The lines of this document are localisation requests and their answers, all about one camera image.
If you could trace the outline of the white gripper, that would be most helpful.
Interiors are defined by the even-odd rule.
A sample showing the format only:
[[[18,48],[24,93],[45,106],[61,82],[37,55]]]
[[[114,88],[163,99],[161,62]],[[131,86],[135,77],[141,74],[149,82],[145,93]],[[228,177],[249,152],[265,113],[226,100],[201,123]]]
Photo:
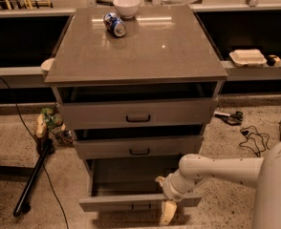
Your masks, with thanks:
[[[162,215],[160,218],[160,225],[166,226],[176,213],[176,202],[184,199],[186,193],[192,189],[192,184],[179,170],[169,174],[167,177],[158,176],[155,181],[162,187],[163,194],[168,199],[162,202]]]

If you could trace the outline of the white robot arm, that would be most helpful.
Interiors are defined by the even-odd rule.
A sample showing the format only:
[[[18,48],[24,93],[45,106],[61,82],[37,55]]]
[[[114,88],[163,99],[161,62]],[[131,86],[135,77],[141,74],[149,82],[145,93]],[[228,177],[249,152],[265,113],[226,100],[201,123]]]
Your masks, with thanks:
[[[214,177],[255,190],[252,229],[281,229],[281,142],[263,157],[212,159],[188,154],[167,177],[157,177],[163,191],[160,225],[173,219],[177,203],[205,179]]]

